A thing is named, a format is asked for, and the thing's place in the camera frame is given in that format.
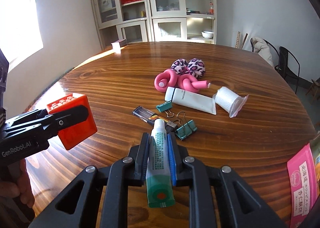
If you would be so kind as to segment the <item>person's left hand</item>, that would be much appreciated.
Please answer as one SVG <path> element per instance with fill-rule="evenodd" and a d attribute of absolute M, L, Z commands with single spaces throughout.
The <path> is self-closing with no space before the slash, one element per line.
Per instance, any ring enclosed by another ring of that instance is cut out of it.
<path fill-rule="evenodd" d="M 33 208 L 35 198 L 31 189 L 29 174 L 25 159 L 20 161 L 21 175 L 16 182 L 1 181 L 1 197 L 16 198 L 19 197 L 21 202 L 29 208 Z"/>

